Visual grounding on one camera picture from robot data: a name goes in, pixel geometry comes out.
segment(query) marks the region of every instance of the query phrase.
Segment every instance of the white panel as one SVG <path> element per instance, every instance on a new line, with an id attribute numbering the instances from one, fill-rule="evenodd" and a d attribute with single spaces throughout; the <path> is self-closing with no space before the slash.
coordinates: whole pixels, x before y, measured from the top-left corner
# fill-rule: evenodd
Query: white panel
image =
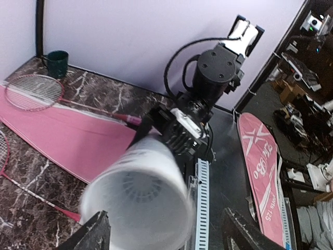
<path id="1" fill-rule="evenodd" d="M 36 0 L 0 0 L 0 80 L 35 54 Z"/>
<path id="2" fill-rule="evenodd" d="M 244 63 L 241 87 L 218 104 L 232 109 L 259 73 L 303 0 L 54 0 L 46 1 L 46 51 L 67 50 L 70 64 L 165 93 L 163 71 L 185 43 L 226 36 L 238 14 L 265 33 Z M 214 44 L 180 54 L 171 69 L 175 91 L 184 62 Z"/>

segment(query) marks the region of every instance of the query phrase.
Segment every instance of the green mug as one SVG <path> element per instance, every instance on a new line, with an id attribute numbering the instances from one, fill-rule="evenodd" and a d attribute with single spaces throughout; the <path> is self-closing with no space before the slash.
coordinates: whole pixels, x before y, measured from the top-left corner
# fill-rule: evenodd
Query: green mug
<path id="1" fill-rule="evenodd" d="M 66 51 L 52 51 L 43 56 L 42 62 L 48 70 L 49 77 L 61 79 L 66 76 L 68 69 L 68 53 Z"/>

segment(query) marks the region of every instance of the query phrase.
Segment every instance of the granite countertop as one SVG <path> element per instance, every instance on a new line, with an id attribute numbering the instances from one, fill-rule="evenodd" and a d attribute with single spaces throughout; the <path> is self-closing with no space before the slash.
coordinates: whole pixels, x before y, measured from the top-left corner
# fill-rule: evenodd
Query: granite countertop
<path id="1" fill-rule="evenodd" d="M 6 80 L 24 74 L 47 74 L 47 70 L 38 58 L 32 58 Z M 62 83 L 65 99 L 121 114 L 142 116 L 156 103 L 168 102 L 162 95 L 72 67 Z M 11 148 L 6 174 L 48 201 L 78 213 L 86 184 L 46 159 L 2 123 L 0 130 L 7 135 Z M 0 249 L 53 249 L 79 227 L 74 220 L 0 176 Z"/>

